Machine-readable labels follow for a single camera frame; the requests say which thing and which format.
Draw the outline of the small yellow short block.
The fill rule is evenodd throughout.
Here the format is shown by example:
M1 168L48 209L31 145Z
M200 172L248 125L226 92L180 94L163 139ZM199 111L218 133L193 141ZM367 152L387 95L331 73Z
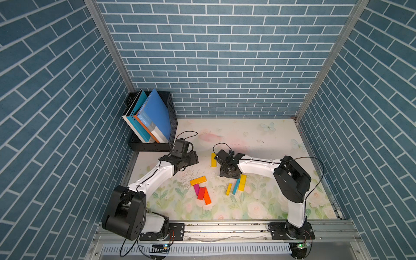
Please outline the small yellow short block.
M229 195L230 195L230 193L231 193L231 188L232 188L232 184L231 184L231 183L229 183L229 184L228 184L228 186L227 186L227 190L226 190L226 195L227 195L227 196L229 196Z

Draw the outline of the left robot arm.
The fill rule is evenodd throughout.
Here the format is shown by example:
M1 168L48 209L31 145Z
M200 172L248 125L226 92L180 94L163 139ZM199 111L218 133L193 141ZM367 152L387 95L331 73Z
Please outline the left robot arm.
M109 199L102 219L102 228L125 239L165 239L169 233L169 218L147 212L147 198L177 172L198 164L193 144L180 138L173 149L158 159L155 167L128 186L117 186Z

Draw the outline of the orange-yellow long block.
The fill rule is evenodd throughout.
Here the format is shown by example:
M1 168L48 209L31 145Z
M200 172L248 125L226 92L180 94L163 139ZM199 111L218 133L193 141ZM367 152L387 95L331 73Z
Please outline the orange-yellow long block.
M196 179L191 180L190 181L190 185L191 186L194 186L194 185L197 185L197 184L204 183L206 181L207 181L206 176L202 176L202 177L199 177L199 178L196 178Z

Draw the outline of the teal long block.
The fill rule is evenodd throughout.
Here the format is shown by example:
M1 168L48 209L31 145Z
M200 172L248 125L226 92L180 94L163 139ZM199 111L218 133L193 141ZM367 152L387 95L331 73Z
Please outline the teal long block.
M234 189L233 189L233 191L232 191L233 195L235 195L235 194L236 194L236 192L237 192L237 190L238 190L238 187L239 187L239 183L240 183L240 179L238 179L238 180L236 181L236 184L235 184Z

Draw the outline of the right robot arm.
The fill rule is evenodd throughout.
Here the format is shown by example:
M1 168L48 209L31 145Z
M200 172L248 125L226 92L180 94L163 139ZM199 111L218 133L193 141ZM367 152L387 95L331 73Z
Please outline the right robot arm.
M284 156L280 160L258 159L242 153L234 156L221 150L214 159L221 165L221 177L242 179L243 174L250 173L276 180L281 194L288 200L288 216L285 223L268 224L267 229L273 240L315 239L312 225L306 216L307 192L312 178L295 158Z

